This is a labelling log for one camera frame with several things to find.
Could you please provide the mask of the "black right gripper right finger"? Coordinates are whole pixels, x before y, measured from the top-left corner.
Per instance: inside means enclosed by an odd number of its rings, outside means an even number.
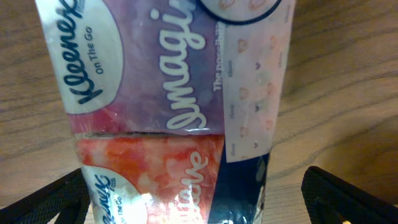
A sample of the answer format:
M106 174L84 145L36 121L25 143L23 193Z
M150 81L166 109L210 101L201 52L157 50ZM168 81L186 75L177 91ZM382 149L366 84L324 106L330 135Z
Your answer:
M397 224L397 207L317 167L309 167L301 191L312 224Z

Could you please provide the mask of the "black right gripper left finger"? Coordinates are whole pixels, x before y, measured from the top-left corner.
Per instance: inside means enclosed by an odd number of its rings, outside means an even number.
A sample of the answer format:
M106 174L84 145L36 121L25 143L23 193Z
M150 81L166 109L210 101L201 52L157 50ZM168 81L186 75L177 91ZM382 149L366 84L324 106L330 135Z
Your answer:
M83 224L90 206L80 169L1 209L1 223Z

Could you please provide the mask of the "Kleenex tissue multipack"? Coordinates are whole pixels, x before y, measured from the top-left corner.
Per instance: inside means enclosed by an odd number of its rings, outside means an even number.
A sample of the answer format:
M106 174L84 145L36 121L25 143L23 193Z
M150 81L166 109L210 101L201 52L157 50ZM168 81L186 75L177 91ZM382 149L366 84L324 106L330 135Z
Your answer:
M96 223L261 223L294 0L38 0Z

